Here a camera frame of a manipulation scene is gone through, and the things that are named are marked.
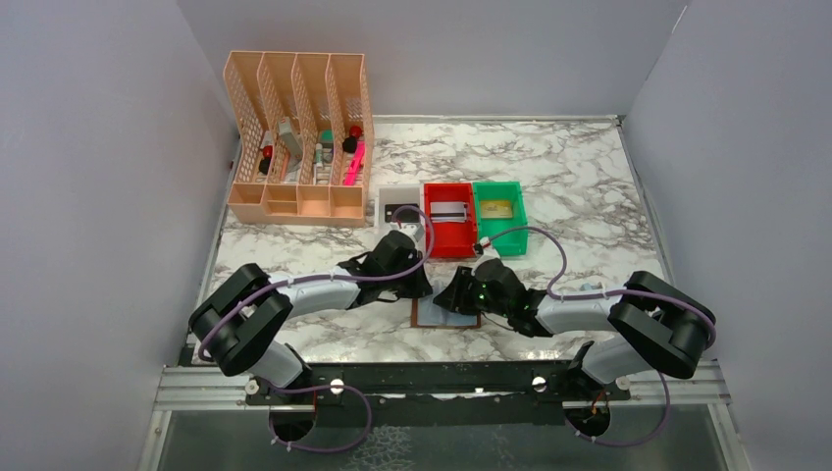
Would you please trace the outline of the brown leather card holder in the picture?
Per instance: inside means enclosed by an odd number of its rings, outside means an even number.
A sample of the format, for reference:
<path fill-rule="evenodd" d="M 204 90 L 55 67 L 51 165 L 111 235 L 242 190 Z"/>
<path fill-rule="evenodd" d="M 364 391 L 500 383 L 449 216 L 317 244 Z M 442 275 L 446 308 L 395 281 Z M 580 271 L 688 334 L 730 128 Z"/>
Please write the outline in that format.
<path fill-rule="evenodd" d="M 479 329 L 481 318 L 451 312 L 437 306 L 431 297 L 413 299 L 410 326 L 425 329 Z"/>

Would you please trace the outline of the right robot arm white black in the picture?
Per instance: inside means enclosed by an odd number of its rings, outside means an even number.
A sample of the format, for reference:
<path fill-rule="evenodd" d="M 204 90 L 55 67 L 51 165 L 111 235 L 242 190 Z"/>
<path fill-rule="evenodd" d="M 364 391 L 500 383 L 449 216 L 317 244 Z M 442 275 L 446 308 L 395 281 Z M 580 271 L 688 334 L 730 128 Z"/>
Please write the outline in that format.
<path fill-rule="evenodd" d="M 647 370 L 690 379 L 716 337 L 707 308 L 646 271 L 633 273 L 621 288 L 550 294 L 526 288 L 500 259 L 483 257 L 474 267 L 458 268 L 433 302 L 462 315 L 500 315 L 528 338 L 615 333 L 582 346 L 570 366 L 571 381 L 592 387 Z"/>

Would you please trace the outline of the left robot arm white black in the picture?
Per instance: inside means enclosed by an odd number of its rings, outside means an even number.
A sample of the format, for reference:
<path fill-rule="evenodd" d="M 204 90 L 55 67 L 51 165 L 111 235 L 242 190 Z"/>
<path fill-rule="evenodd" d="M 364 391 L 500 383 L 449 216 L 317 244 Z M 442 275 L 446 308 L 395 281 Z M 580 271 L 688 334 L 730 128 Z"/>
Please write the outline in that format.
<path fill-rule="evenodd" d="M 198 357 L 229 377 L 248 373 L 280 389 L 295 384 L 309 368 L 276 340 L 283 324 L 319 311 L 431 294 L 418 248 L 422 232 L 416 224 L 394 224 L 373 249 L 318 274 L 271 280 L 255 263 L 241 266 L 188 320 L 200 341 Z"/>

